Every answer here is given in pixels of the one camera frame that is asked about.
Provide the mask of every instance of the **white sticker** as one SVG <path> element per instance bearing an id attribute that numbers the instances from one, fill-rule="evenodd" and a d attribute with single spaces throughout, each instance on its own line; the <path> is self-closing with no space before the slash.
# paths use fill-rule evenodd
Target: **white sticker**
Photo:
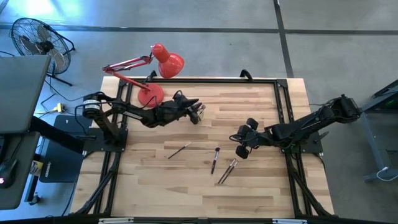
<path id="1" fill-rule="evenodd" d="M 139 115 L 136 115 L 136 114 L 132 114 L 132 113 L 129 113 L 127 111 L 125 111 L 123 114 L 127 115 L 129 117 L 132 117 L 132 118 L 136 118 L 136 119 L 141 119 L 142 118 L 142 116 L 139 116 Z"/>
<path id="2" fill-rule="evenodd" d="M 85 100 L 83 102 L 84 105 L 88 104 L 88 103 L 100 103 L 100 102 L 98 100 Z M 89 109 L 89 108 L 94 108 L 94 109 L 99 110 L 100 106 L 99 105 L 87 105 L 87 106 L 85 106 L 85 109 Z"/>

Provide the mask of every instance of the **red desk lamp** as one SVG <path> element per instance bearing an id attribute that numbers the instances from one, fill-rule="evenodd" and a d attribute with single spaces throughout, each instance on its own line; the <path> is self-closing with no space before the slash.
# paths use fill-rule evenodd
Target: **red desk lamp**
<path id="1" fill-rule="evenodd" d="M 159 61 L 159 73 L 163 78 L 176 76 L 184 67 L 184 59 L 181 56 L 169 53 L 162 44 L 155 44 L 152 46 L 149 56 L 142 56 L 114 65 L 108 65 L 103 68 L 103 71 L 141 88 L 138 93 L 139 102 L 142 105 L 154 107 L 163 101 L 164 93 L 161 86 L 155 83 L 139 83 L 118 73 L 119 71 L 130 70 L 141 65 L 148 65 L 152 62 L 153 57 Z"/>

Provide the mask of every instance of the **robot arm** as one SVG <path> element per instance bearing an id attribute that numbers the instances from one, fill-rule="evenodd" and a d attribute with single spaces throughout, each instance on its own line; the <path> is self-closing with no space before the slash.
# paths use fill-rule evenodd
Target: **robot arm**
<path id="1" fill-rule="evenodd" d="M 312 133 L 334 122 L 356 121 L 361 113 L 362 111 L 352 98 L 342 95 L 326 102 L 318 111 L 293 123 L 269 126 L 264 128 L 264 132 L 256 131 L 258 123 L 249 118 L 246 125 L 240 126 L 238 132 L 231 135 L 229 139 L 241 144 L 236 148 L 236 153 L 239 157 L 246 159 L 249 154 L 247 147 L 257 149 L 259 146 L 277 146 L 287 149 L 307 140 Z"/>
<path id="2" fill-rule="evenodd" d="M 205 109 L 205 105 L 200 103 L 199 99 L 189 100 L 180 90 L 174 94 L 172 99 L 152 109 L 145 110 L 145 106 L 139 108 L 98 92 L 83 98 L 83 116 L 94 120 L 103 131 L 104 139 L 108 144 L 115 144 L 119 140 L 118 126 L 111 123 L 107 118 L 112 114 L 124 114 L 130 118 L 137 119 L 148 128 L 165 126 L 186 115 L 190 117 L 190 121 L 193 124 L 197 124 L 201 120 L 200 115 Z M 105 103 L 111 106 L 110 110 L 102 110 L 101 104 Z"/>

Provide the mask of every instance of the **wooden table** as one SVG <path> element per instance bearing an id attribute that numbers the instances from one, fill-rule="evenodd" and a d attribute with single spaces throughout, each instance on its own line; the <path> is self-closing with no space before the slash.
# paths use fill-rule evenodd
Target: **wooden table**
<path id="1" fill-rule="evenodd" d="M 310 113 L 304 81 L 288 78 L 295 119 Z M 101 91 L 116 96 L 119 79 L 104 77 Z M 165 101 L 177 90 L 206 105 L 198 125 L 189 118 L 153 129 L 128 119 L 129 137 L 122 154 L 112 216 L 129 217 L 293 217 L 285 157 L 276 147 L 260 147 L 242 160 L 223 185 L 217 181 L 229 163 L 238 158 L 236 142 L 228 136 L 248 118 L 259 122 L 257 130 L 279 123 L 274 87 L 270 84 L 163 83 Z M 133 88 L 131 103 L 137 100 Z M 167 159 L 177 149 L 185 150 Z M 213 175 L 215 147 L 221 147 Z M 78 210 L 98 185 L 104 153 L 84 160 L 71 212 Z M 303 155 L 307 184 L 319 202 L 333 213 L 323 166 L 311 154 Z M 108 188 L 104 191 L 103 208 Z M 298 190 L 304 211 L 302 193 Z"/>

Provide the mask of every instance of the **gray floor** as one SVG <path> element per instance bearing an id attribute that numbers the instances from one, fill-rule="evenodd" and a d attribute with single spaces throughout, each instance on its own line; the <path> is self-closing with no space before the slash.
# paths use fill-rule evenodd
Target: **gray floor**
<path id="1" fill-rule="evenodd" d="M 10 0 L 0 22 L 34 17 L 49 24 L 110 27 L 215 27 L 277 28 L 272 0 L 112 0 L 50 1 Z M 286 29 L 396 30 L 398 2 L 393 0 L 280 0 Z M 109 63 L 149 53 L 149 46 L 161 42 L 185 59 L 181 76 L 235 77 L 242 68 L 254 77 L 286 77 L 278 34 L 165 33 L 165 32 L 62 32 L 74 41 L 72 64 L 60 78 L 67 87 L 53 81 L 67 98 L 99 90 Z M 8 36 L 0 30 L 0 50 L 16 54 Z M 295 77 L 304 78 L 310 103 L 323 103 L 342 93 L 359 106 L 382 87 L 397 79 L 398 36 L 396 35 L 287 35 Z M 148 75 L 156 64 L 128 75 Z M 44 86 L 40 101 L 50 96 Z M 58 102 L 59 96 L 46 103 Z M 53 123 L 54 114 L 44 117 Z M 363 175 L 377 171 L 361 123 L 333 124 L 324 131 L 326 176 L 335 213 L 396 223 L 398 181 L 365 184 Z M 0 211 L 0 220 L 60 215 L 71 184 L 40 184 L 44 201 L 34 206 L 21 203 L 17 210 Z"/>

